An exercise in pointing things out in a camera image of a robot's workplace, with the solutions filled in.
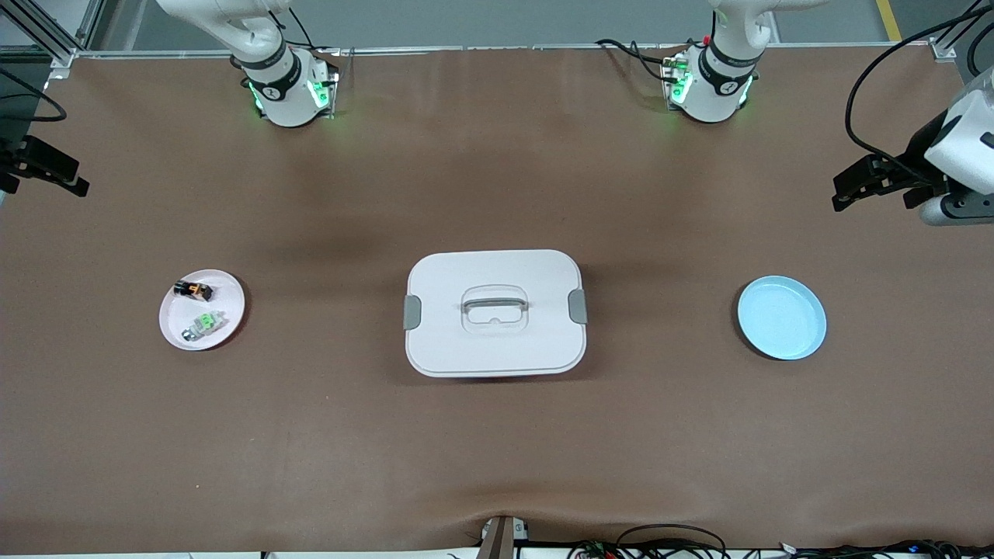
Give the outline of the white lidded storage box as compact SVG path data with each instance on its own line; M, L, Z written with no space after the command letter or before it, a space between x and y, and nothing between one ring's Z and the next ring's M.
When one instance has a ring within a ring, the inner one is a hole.
M461 325L461 297L483 284L526 291L529 324L519 333L483 336ZM583 289L578 264L558 250L437 252L409 272L407 294L422 301L422 323L405 332L409 364L426 377L486 379L567 372L582 360L587 325L568 317L567 296Z

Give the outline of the light blue round plate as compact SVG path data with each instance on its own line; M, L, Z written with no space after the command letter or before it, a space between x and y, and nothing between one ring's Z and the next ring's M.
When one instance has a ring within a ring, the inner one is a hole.
M746 284L736 301L735 318L753 349L782 361L816 354L828 332L819 297L787 276L763 276Z

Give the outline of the pink round plate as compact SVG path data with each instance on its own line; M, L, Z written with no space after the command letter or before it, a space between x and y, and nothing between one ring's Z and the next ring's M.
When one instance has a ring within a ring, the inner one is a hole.
M213 350L228 342L238 331L246 316L245 291L237 277L224 270L203 269L188 273L178 280L210 284L214 289L214 295L210 302L189 300L174 296L171 286L158 312L160 332L164 340L175 348L191 352ZM189 327L197 315L206 314L208 311L224 312L226 318L224 324L205 339L192 343L181 339L182 330Z

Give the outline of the aluminium frame post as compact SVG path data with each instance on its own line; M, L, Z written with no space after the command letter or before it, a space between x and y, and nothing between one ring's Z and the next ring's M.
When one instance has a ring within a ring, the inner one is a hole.
M956 43L967 36L982 17L983 9L994 10L994 0L971 0L954 18L958 21L947 25L929 38L933 59L938 63L954 63L958 59Z
M0 57L46 57L58 67L89 50L109 0L0 0Z

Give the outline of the green and white switch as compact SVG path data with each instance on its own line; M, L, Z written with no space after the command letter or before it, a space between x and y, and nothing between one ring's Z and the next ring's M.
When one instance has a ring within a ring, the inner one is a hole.
M199 314L189 327L182 330L180 336L186 342L192 343L216 332L226 321L224 312L208 311L206 314Z

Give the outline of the silver table edge rail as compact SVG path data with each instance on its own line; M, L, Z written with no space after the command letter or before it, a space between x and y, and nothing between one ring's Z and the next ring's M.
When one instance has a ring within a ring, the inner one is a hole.
M891 47L892 42L835 42L835 43L771 43L766 52L792 47ZM428 46L428 47L319 47L317 53L330 57L350 56L407 56L407 54L431 54L436 52L504 52L504 50L599 50L596 43L537 43L532 46L493 47L493 46ZM227 59L227 50L80 50L72 54L73 61L79 60L202 60Z

